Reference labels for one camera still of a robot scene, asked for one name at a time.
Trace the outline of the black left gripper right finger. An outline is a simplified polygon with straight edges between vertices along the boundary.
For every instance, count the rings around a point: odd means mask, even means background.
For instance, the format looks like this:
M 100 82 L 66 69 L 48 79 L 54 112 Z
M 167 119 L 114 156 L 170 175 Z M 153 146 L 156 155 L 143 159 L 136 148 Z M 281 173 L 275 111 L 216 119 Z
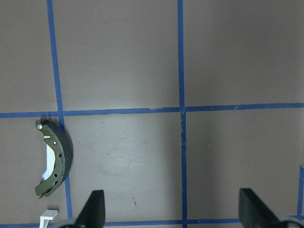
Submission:
M 239 190 L 238 216 L 244 228 L 284 228 L 269 207 L 250 188 Z

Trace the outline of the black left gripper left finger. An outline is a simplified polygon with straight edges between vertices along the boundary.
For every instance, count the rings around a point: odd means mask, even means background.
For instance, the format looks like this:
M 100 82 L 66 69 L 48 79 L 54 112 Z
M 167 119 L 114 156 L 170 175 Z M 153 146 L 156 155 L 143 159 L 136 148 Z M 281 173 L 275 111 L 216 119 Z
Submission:
M 103 228 L 105 224 L 105 196 L 103 190 L 92 191 L 75 221 L 78 228 Z

